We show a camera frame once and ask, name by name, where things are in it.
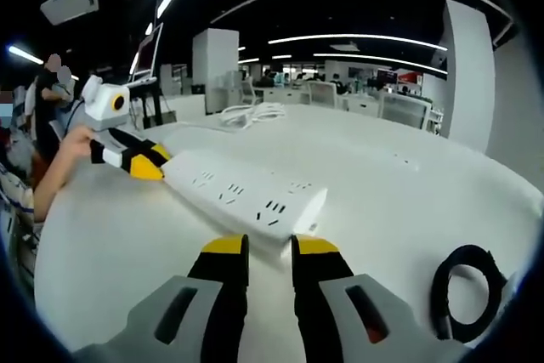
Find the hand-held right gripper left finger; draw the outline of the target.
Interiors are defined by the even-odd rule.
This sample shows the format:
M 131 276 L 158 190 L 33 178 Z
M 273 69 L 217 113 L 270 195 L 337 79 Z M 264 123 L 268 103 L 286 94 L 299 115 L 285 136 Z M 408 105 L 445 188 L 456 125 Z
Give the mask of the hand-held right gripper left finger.
M 186 276 L 134 306 L 111 340 L 74 352 L 76 362 L 235 362 L 247 315 L 247 235 L 207 243 Z

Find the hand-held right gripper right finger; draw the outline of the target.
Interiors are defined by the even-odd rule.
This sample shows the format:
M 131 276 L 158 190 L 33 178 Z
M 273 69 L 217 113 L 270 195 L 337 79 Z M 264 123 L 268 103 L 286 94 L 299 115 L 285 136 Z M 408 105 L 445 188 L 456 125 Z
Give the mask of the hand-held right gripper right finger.
M 385 286 L 354 274 L 329 241 L 293 235 L 291 244 L 294 312 L 308 362 L 459 362 L 468 353 L 421 327 Z

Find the person's left hand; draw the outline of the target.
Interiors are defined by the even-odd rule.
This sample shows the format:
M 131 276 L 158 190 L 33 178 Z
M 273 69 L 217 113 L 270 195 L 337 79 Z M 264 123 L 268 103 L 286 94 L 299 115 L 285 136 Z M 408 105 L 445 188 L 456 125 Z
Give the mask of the person's left hand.
M 87 157 L 91 155 L 91 142 L 94 131 L 86 126 L 77 126 L 63 139 L 62 151 L 70 157 Z

